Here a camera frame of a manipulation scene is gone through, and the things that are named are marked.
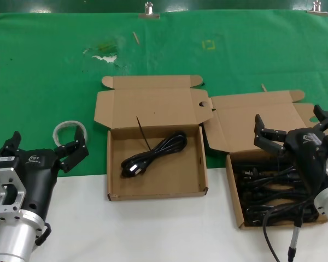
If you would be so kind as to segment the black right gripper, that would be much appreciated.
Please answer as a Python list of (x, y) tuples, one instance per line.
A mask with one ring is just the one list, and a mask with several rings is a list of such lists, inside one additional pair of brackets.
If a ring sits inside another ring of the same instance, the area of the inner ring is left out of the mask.
[[(322, 145), (328, 129), (328, 111), (315, 104), (313, 113), (319, 123), (311, 128), (289, 131), (265, 128), (259, 114), (255, 116), (254, 145), (274, 155), (284, 155), (285, 151), (300, 173), (308, 194), (312, 199), (328, 188), (326, 160), (328, 148)], [(285, 148), (278, 142), (285, 142)]]

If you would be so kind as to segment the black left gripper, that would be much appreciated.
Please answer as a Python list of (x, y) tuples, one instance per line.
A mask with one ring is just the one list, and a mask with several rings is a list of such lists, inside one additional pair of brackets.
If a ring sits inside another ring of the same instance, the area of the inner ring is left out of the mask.
[(19, 149), (20, 142), (21, 135), (18, 131), (5, 141), (0, 148), (0, 157), (15, 158), (0, 161), (0, 168), (13, 168), (24, 185), (26, 195), (21, 208), (45, 219), (59, 170), (68, 173), (88, 156), (84, 134), (82, 128), (77, 126), (74, 141), (54, 150), (24, 151)]

